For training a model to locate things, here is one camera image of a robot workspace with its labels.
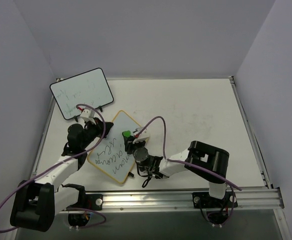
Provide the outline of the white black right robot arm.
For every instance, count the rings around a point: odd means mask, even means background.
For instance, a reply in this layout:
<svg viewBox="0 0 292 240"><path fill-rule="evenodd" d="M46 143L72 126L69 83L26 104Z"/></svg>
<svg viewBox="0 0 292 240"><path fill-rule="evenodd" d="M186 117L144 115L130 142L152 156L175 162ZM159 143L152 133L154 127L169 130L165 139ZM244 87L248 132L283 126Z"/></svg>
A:
<svg viewBox="0 0 292 240"><path fill-rule="evenodd" d="M213 227L224 226L233 214L235 207L235 189L240 189L226 179L229 153L221 148L199 141L192 141L190 146L171 157L150 155L145 147L146 141L135 136L124 136L125 152L132 155L137 174L145 178L142 188L152 179L167 179L174 174L190 171L208 181L208 200L213 206L220 206L218 211L203 212L203 203L198 205L204 219Z"/></svg>

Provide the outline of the yellow framed whiteboard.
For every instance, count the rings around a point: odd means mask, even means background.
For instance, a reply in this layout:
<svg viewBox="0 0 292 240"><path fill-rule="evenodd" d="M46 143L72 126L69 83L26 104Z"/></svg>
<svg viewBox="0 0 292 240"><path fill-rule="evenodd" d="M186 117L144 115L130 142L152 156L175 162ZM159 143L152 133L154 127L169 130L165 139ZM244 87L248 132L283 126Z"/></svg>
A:
<svg viewBox="0 0 292 240"><path fill-rule="evenodd" d="M123 184L135 162L125 152L122 132L133 132L140 125L123 110L115 115L113 124L107 137L88 154L87 161L117 183Z"/></svg>

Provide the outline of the green whiteboard eraser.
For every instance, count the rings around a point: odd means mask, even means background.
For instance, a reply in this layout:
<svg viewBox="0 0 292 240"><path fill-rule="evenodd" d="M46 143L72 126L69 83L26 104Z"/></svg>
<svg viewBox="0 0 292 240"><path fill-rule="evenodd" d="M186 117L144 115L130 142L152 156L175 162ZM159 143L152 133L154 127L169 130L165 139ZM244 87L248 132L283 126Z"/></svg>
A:
<svg viewBox="0 0 292 240"><path fill-rule="evenodd" d="M129 138L131 136L131 132L129 130L126 130L126 131L122 132L122 136L124 138Z"/></svg>

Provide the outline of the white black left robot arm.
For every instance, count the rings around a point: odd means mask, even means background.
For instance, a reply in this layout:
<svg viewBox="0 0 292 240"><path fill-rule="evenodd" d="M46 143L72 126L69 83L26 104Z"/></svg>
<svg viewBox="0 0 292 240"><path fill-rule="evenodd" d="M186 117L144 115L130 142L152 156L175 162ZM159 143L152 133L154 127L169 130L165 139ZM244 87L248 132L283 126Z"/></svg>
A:
<svg viewBox="0 0 292 240"><path fill-rule="evenodd" d="M20 182L10 217L14 227L46 232L55 215L71 208L89 209L84 186L65 183L65 180L84 165L87 147L96 138L106 137L112 122L102 122L97 117L84 125L68 127L67 142L59 160L47 173L41 173L31 182Z"/></svg>

